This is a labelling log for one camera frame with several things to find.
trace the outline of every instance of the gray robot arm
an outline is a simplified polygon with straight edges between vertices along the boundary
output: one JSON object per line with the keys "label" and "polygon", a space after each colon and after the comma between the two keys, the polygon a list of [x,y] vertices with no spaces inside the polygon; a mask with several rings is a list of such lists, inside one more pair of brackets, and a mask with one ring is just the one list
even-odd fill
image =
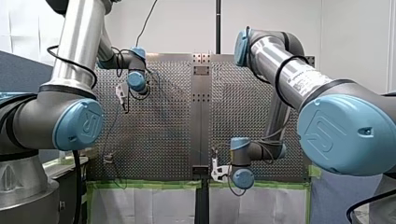
{"label": "gray robot arm", "polygon": [[[301,43],[281,32],[247,29],[235,46],[235,63],[249,67],[275,87],[272,107],[298,111],[300,143],[313,163],[339,175],[391,172],[396,165],[396,99],[352,80],[327,77],[294,55],[304,55]],[[273,113],[270,119],[280,119],[279,128],[285,118]],[[250,161],[268,157],[247,138],[233,138],[231,151],[232,180],[248,189],[254,177]]]}
{"label": "gray robot arm", "polygon": [[[111,8],[110,0],[69,1],[57,55],[90,70],[94,70],[98,58],[99,66],[105,69],[125,68],[131,74],[144,73],[142,49],[113,52],[104,26],[104,16]],[[40,87],[36,99],[22,102],[25,99],[22,95],[6,99],[3,94],[0,153],[91,146],[103,123],[103,110],[92,92],[96,79],[89,70],[57,59],[50,81]]]}

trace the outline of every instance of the pegboard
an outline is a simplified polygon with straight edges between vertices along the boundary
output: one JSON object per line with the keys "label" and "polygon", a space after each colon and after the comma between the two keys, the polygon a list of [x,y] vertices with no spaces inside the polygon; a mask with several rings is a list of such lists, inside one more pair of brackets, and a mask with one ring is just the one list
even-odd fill
{"label": "pegboard", "polygon": [[[92,162],[89,179],[191,179],[191,58],[148,56],[147,66],[154,73],[148,76],[150,95],[143,101],[130,97],[128,114],[115,95],[126,72],[118,78],[115,70],[96,69],[105,127],[95,145],[99,157]],[[114,163],[103,163],[108,153],[114,153]]]}
{"label": "pegboard", "polygon": [[[191,180],[191,167],[209,164],[214,145],[229,143],[234,136],[262,137],[272,87],[233,65],[233,56],[150,54],[148,68],[155,74],[148,77],[150,96],[144,101],[131,97],[128,114],[115,95],[126,72],[117,77],[116,70],[96,69],[95,93],[105,110],[105,127],[95,145],[99,156],[91,162],[89,179]],[[285,134],[286,158],[273,165],[254,162],[258,179],[306,180],[309,161],[300,150],[296,120],[293,113]],[[225,164],[229,149],[218,149]],[[104,164],[108,153],[114,153],[114,163]]]}

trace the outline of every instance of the white wall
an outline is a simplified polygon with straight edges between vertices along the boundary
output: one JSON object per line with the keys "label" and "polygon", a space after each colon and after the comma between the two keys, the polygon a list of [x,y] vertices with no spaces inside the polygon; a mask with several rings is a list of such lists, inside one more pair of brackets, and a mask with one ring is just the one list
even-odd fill
{"label": "white wall", "polygon": [[388,90],[393,0],[323,0],[320,69]]}
{"label": "white wall", "polygon": [[[118,48],[135,45],[153,0],[123,0],[106,16]],[[149,52],[209,52],[215,49],[214,0],[159,0],[139,46]]]}
{"label": "white wall", "polygon": [[52,63],[46,48],[58,44],[63,21],[45,0],[0,0],[0,50]]}
{"label": "white wall", "polygon": [[[106,16],[106,28],[115,47],[134,46],[152,2],[123,0],[114,5]],[[233,53],[237,34],[249,25],[294,33],[306,54],[319,57],[320,0],[223,0],[222,4],[222,53]],[[214,52],[215,7],[216,0],[159,0],[139,46],[149,52]],[[52,64],[45,49],[59,41],[63,17],[52,12],[45,0],[0,0],[0,20],[0,50]]]}

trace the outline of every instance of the vertical metal post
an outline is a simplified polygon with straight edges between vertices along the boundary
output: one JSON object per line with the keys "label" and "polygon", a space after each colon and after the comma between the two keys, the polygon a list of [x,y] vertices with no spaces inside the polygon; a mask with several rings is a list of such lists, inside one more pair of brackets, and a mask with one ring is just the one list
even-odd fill
{"label": "vertical metal post", "polygon": [[196,190],[195,224],[209,223],[209,113],[211,102],[210,55],[194,54],[191,78],[191,115],[194,116],[192,147],[199,150],[193,158],[194,179],[201,180],[201,188]]}
{"label": "vertical metal post", "polygon": [[221,0],[216,0],[216,54],[221,54]]}

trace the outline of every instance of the blue joint cap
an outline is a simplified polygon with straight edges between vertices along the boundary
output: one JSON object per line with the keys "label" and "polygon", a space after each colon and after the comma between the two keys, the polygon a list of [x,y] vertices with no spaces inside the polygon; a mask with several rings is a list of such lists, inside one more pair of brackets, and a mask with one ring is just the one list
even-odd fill
{"label": "blue joint cap", "polygon": [[241,149],[250,144],[250,138],[248,137],[234,137],[231,139],[230,150]]}
{"label": "blue joint cap", "polygon": [[141,58],[146,60],[146,51],[144,49],[136,47],[136,48],[131,48],[131,51],[133,51],[135,54],[139,55]]}
{"label": "blue joint cap", "polygon": [[55,125],[53,144],[61,151],[90,147],[103,126],[103,109],[92,99],[82,99],[70,105]]}
{"label": "blue joint cap", "polygon": [[379,175],[396,164],[394,121],[361,98],[319,97],[301,111],[297,132],[307,157],[335,174]]}
{"label": "blue joint cap", "polygon": [[254,174],[249,169],[239,169],[233,173],[233,183],[239,189],[250,189],[254,185]]}
{"label": "blue joint cap", "polygon": [[142,92],[146,88],[146,79],[141,72],[133,71],[128,75],[126,81],[133,91]]}
{"label": "blue joint cap", "polygon": [[235,49],[233,51],[233,62],[240,67],[248,66],[248,34],[247,31],[239,32],[236,38]]}

